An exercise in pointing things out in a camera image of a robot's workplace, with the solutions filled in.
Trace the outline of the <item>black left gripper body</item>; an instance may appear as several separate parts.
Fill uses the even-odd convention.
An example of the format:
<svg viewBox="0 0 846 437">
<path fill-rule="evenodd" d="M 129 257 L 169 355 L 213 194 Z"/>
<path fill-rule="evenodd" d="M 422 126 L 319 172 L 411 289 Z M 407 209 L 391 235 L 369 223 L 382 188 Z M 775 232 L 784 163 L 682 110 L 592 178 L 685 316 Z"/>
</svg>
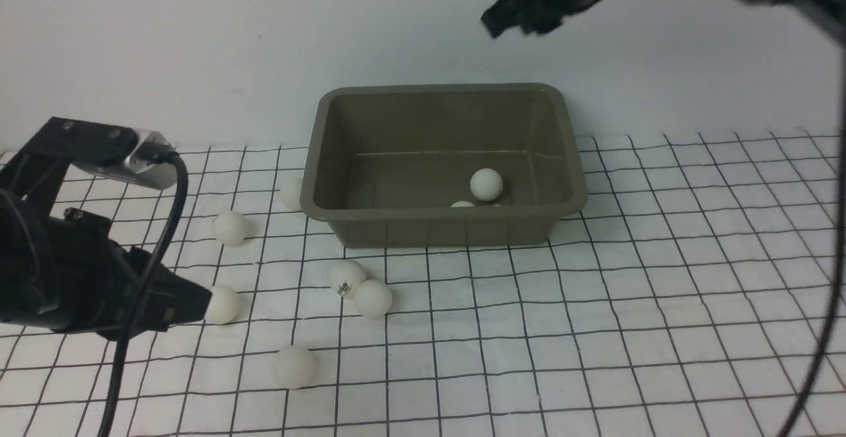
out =
<svg viewBox="0 0 846 437">
<path fill-rule="evenodd" d="M 109 238 L 112 221 L 81 209 L 50 218 L 46 232 L 56 260 L 58 305 L 42 328 L 94 333 L 117 341 L 138 292 L 151 251 L 126 249 Z"/>
</svg>

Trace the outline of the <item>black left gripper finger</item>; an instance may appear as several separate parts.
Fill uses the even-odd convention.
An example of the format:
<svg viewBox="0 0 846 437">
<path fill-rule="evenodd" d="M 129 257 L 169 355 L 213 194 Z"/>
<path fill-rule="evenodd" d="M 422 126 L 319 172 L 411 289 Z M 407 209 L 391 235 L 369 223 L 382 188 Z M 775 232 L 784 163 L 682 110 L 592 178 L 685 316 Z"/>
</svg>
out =
<svg viewBox="0 0 846 437">
<path fill-rule="evenodd" d="M 212 291 L 201 284 L 176 278 L 161 286 L 165 298 L 164 320 L 169 325 L 184 325 L 202 320 L 212 299 Z"/>
</svg>

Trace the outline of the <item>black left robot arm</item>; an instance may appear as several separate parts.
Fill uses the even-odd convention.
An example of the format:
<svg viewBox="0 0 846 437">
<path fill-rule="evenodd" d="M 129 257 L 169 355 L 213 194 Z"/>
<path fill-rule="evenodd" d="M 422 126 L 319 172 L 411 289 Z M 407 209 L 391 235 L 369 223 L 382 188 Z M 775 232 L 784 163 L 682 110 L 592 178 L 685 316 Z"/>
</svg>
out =
<svg viewBox="0 0 846 437">
<path fill-rule="evenodd" d="M 2 190 L 2 323 L 118 340 L 151 253 L 110 238 L 109 218 L 46 214 Z"/>
</svg>

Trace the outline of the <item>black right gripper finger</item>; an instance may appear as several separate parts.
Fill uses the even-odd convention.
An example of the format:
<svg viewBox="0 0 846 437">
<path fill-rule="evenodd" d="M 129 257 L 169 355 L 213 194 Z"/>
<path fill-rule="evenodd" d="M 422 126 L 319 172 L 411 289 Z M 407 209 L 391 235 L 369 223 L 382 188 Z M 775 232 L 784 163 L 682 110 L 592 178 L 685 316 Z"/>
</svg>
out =
<svg viewBox="0 0 846 437">
<path fill-rule="evenodd" d="M 481 15 L 481 23 L 491 39 L 521 28 L 521 4 L 518 0 L 496 0 Z"/>
<path fill-rule="evenodd" d="M 524 34 L 534 34 L 535 36 L 544 36 L 560 28 L 563 24 L 562 18 L 551 19 L 526 19 L 522 22 L 522 32 Z"/>
</svg>

